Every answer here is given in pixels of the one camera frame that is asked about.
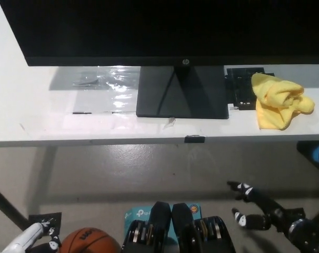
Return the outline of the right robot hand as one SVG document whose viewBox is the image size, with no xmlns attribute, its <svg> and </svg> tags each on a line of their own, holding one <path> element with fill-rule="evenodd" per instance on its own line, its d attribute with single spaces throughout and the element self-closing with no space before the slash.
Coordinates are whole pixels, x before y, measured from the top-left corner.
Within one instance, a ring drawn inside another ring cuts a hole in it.
<svg viewBox="0 0 319 253">
<path fill-rule="evenodd" d="M 254 203 L 263 212 L 261 215 L 245 215 L 237 208 L 233 208 L 233 217 L 240 227 L 247 230 L 265 231 L 274 226 L 278 232 L 288 232 L 292 221 L 286 209 L 280 204 L 247 183 L 228 181 L 227 185 L 232 191 L 238 192 L 236 200 Z"/>
</svg>

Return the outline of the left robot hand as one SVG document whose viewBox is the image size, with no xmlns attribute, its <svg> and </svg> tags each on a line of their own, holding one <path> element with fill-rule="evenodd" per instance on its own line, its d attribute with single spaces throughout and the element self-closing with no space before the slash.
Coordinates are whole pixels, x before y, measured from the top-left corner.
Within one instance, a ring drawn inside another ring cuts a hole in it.
<svg viewBox="0 0 319 253">
<path fill-rule="evenodd" d="M 50 241 L 47 243 L 34 246 L 35 243 L 43 236 L 50 236 Z M 54 253 L 58 252 L 62 247 L 59 234 L 56 227 L 52 224 L 52 219 L 42 220 L 41 222 L 33 223 L 22 233 L 16 236 L 3 250 L 2 253 L 15 252 L 37 252 L 37 253 Z"/>
</svg>

